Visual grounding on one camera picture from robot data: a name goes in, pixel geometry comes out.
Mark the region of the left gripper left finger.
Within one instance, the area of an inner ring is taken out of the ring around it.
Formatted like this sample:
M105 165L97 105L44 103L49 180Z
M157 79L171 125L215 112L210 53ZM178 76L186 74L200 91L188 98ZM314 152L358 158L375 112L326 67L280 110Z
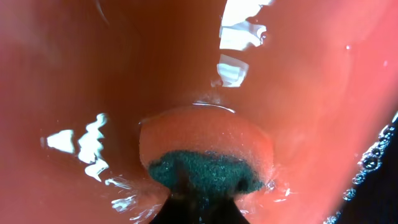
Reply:
M187 195L171 194L150 224L197 224L198 207Z

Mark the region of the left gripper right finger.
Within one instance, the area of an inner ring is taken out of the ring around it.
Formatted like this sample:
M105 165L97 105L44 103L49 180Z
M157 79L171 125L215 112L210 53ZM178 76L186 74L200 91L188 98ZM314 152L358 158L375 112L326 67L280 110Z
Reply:
M232 197L206 200L198 219L200 224L249 224Z

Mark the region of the dark green sponge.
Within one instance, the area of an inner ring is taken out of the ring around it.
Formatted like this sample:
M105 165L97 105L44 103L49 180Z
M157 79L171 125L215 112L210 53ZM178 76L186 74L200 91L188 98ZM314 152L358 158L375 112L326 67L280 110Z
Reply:
M150 177L176 192L181 182L205 197L250 194L274 175L270 137L226 110L185 107L144 120L139 154Z

